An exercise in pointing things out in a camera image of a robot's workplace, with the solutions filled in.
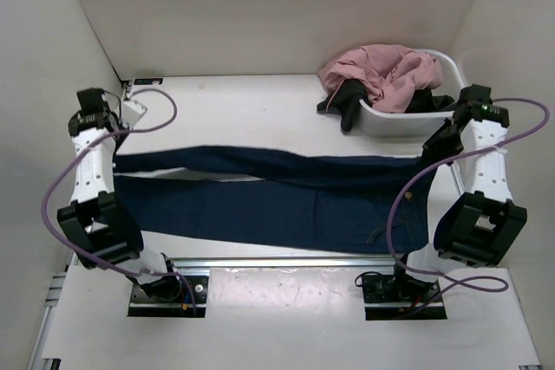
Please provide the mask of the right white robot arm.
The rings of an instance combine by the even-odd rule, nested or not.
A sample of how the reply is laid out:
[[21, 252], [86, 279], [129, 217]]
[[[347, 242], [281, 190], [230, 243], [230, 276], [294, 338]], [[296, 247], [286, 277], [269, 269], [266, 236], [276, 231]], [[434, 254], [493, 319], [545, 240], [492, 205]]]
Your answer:
[[494, 106], [490, 88], [473, 84], [460, 91], [452, 118], [425, 142], [422, 156], [437, 162], [465, 153], [454, 163], [462, 190], [431, 241], [408, 256], [409, 266], [442, 273], [494, 267], [508, 252], [527, 221], [526, 209], [513, 201], [499, 145], [508, 127], [508, 111]]

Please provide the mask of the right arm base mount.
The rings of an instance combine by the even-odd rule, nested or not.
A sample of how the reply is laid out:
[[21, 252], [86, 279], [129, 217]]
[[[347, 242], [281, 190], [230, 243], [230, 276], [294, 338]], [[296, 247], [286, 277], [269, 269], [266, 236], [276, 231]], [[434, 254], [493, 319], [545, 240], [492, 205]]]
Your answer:
[[368, 271], [354, 283], [362, 291], [366, 321], [447, 319], [437, 282]]

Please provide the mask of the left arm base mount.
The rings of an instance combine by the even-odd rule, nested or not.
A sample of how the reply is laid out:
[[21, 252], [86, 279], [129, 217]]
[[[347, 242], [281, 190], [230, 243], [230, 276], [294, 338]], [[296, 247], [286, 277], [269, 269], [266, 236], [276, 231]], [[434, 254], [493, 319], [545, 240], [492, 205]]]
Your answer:
[[177, 272], [181, 277], [164, 276], [145, 285], [139, 285], [134, 278], [130, 278], [132, 288], [127, 316], [204, 318], [210, 288], [210, 270], [180, 268], [172, 260], [167, 260], [166, 266], [168, 272]]

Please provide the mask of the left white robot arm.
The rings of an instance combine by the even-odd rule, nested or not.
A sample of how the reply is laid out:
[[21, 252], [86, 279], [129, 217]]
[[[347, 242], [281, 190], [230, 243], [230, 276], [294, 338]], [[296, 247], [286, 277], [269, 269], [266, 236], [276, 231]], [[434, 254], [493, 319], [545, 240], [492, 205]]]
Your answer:
[[79, 110], [68, 124], [76, 160], [69, 205], [57, 223], [88, 268], [114, 269], [146, 295], [163, 302], [178, 298], [183, 283], [173, 262], [150, 250], [132, 214], [114, 190], [114, 156], [146, 114], [144, 105], [102, 88], [78, 92]]

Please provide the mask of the dark blue denim trousers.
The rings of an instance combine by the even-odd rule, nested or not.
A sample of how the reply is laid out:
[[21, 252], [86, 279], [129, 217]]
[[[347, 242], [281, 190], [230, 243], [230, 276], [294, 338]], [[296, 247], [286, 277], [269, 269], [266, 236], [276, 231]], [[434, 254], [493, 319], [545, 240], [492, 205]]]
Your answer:
[[198, 146], [114, 162], [117, 196], [146, 231], [351, 254], [428, 243], [434, 175], [418, 158]]

